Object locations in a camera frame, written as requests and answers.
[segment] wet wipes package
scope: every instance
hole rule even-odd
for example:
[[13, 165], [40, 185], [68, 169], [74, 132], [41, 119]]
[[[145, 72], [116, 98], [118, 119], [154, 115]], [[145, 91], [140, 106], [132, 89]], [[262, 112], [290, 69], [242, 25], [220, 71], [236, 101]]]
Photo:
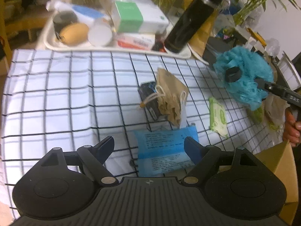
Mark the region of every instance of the wet wipes package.
[[184, 151], [184, 140], [199, 141], [195, 126], [166, 131], [135, 131], [139, 176], [150, 177], [193, 166]]

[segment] black fabric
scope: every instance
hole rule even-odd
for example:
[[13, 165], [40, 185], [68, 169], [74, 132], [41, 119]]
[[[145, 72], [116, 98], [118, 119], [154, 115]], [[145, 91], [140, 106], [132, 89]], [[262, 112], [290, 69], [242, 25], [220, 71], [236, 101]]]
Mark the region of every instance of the black fabric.
[[0, 43], [0, 60], [2, 60], [5, 57], [5, 52], [3, 49], [3, 45]]

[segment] black water bottle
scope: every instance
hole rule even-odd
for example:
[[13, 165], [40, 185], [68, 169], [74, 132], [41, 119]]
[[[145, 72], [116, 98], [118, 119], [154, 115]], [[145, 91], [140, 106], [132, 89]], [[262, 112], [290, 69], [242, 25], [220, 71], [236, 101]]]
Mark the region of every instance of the black water bottle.
[[193, 0], [167, 36], [164, 46], [179, 53], [223, 0]]

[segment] checkered tablecloth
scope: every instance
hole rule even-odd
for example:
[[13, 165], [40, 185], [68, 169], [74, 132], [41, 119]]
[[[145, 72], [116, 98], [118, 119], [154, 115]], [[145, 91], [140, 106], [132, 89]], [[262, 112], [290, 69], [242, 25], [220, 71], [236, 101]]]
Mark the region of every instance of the checkered tablecloth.
[[[115, 150], [107, 169], [118, 179], [139, 175], [139, 167], [130, 166], [138, 149], [133, 130], [174, 128], [138, 108], [138, 85], [155, 80], [159, 67], [189, 87], [187, 124], [196, 125], [202, 145], [226, 151], [243, 145], [253, 153], [273, 146], [266, 125], [249, 120], [201, 62], [132, 53], [17, 50], [2, 101], [2, 158], [14, 217], [19, 216], [11, 199], [14, 185], [54, 147], [75, 151], [110, 135]], [[229, 139], [209, 129], [210, 96], [226, 108]]]

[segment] blue fluffy pouf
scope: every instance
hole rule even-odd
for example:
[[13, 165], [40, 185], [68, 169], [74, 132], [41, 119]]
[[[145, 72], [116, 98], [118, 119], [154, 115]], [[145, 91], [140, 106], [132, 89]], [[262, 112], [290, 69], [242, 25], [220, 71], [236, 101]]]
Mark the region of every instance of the blue fluffy pouf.
[[[235, 66], [238, 66], [242, 71], [241, 78], [236, 82], [226, 82], [226, 70]], [[268, 94], [257, 88], [254, 79], [260, 77], [269, 82], [274, 80], [272, 68], [268, 63], [257, 53], [250, 52], [241, 46], [219, 55], [213, 67], [223, 86], [232, 97], [242, 104], [249, 105], [251, 110], [260, 107], [262, 99], [266, 98]]]

